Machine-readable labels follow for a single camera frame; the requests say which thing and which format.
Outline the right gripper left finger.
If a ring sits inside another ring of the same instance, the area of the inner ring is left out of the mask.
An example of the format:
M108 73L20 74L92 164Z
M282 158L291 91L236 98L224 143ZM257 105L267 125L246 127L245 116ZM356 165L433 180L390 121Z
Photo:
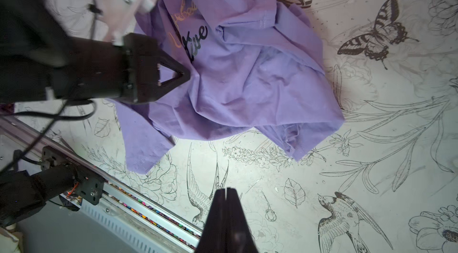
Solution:
M196 253L224 253L225 252L225 223L224 223L225 189L215 192L202 232Z

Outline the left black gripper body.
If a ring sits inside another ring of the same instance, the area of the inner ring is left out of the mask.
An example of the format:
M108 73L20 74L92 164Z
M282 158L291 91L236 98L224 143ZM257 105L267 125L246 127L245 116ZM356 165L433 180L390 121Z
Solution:
M122 46L83 38L71 42L70 63L50 73L56 98L110 98L136 104L161 97L161 51L155 39L130 33Z

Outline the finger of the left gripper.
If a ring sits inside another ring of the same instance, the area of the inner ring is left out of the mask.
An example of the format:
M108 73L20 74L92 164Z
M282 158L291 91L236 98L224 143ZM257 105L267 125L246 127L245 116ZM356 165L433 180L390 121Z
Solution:
M175 75L169 80L161 81L161 71L165 68L174 72ZM162 50L157 55L157 71L157 85L160 90L173 90L190 80L190 71Z

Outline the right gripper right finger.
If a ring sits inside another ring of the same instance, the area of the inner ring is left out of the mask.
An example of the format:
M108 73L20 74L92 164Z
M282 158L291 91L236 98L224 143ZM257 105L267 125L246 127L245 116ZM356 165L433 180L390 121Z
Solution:
M237 191L226 191L226 252L258 253L250 232Z

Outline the lavender purple t-shirt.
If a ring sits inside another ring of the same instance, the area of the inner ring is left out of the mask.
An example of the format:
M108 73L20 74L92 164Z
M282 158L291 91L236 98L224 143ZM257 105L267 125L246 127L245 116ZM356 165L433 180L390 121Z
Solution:
M152 103L116 103L130 171L148 173L173 137L217 140L251 128L300 160L345 121L322 41L296 5L159 0L137 22L190 80Z

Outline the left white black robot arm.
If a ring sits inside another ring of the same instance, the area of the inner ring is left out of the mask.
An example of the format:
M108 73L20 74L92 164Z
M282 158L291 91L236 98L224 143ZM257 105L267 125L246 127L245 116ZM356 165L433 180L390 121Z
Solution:
M190 79L149 36L126 33L157 0L94 0L102 41L66 34L45 0L1 0L1 103L54 99L154 102Z

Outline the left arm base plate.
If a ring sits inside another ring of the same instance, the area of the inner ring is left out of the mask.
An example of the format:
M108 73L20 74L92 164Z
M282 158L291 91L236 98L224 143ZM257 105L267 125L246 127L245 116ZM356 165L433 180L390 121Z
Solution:
M39 177L44 182L45 196L49 200L61 193L76 193L90 204L98 205L103 194L105 179L52 146L42 149L45 162Z

